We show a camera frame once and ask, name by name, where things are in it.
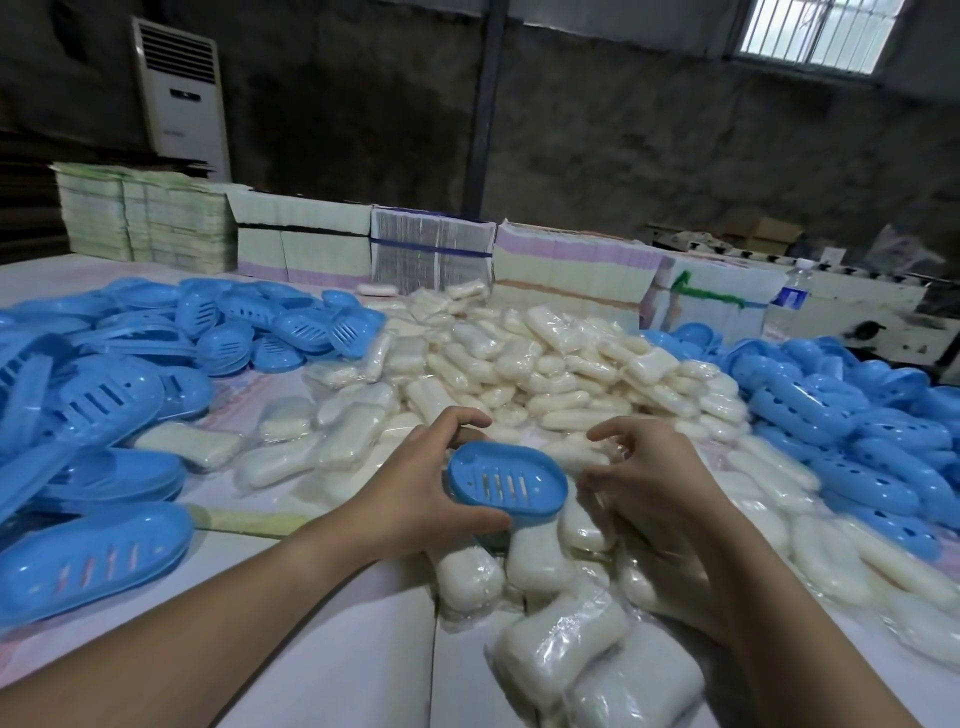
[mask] person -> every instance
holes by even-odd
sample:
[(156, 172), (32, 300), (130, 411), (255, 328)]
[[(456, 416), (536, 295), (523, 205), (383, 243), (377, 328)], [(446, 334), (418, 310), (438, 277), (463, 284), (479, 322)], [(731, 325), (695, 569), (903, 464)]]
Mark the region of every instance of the person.
[[(510, 527), (454, 503), (447, 449), (491, 418), (450, 407), (413, 430), (351, 500), (253, 558), (87, 643), (0, 692), (0, 725), (205, 728), (331, 590), (367, 565)], [(652, 513), (693, 544), (768, 728), (916, 728), (750, 522), (689, 440), (659, 420), (616, 417), (588, 432), (629, 456), (585, 471), (621, 515)]]

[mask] white standing air conditioner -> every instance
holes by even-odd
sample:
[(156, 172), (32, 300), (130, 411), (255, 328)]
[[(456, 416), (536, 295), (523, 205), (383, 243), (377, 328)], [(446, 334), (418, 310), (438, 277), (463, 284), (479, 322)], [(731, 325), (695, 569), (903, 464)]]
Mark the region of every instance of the white standing air conditioner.
[(135, 17), (133, 46), (154, 151), (201, 159), (211, 180), (230, 182), (217, 44)]

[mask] air conditioner vent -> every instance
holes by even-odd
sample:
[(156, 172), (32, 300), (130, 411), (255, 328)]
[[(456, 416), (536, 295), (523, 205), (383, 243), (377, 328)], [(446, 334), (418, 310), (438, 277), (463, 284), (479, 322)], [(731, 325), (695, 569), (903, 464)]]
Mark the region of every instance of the air conditioner vent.
[(147, 68), (184, 79), (216, 84), (211, 43), (140, 26)]

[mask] person's left hand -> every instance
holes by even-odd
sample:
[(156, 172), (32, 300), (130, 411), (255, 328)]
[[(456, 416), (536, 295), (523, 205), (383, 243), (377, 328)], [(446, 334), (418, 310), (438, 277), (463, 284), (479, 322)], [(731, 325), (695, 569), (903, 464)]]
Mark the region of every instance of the person's left hand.
[(441, 473), (448, 448), (486, 440), (476, 429), (489, 415), (470, 407), (448, 407), (431, 426), (420, 425), (363, 487), (342, 506), (358, 527), (371, 530), (374, 559), (405, 556), (466, 534), (510, 528), (510, 516), (496, 508), (456, 503), (444, 492)]

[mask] metal pole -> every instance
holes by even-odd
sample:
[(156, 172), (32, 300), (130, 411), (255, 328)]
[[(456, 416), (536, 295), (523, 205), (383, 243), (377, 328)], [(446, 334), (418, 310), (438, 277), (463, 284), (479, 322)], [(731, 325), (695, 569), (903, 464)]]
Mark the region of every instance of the metal pole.
[(510, 0), (490, 0), (484, 26), (483, 55), (480, 57), (480, 75), (473, 100), (473, 121), (470, 129), (470, 149), (467, 174), (464, 177), (464, 199), (460, 215), (471, 220), (480, 219), (484, 184), (487, 180), (487, 158), (490, 155), (490, 132), (493, 126), (493, 107), (496, 102), (496, 83), (500, 74), (500, 55), (503, 34), (507, 27)]

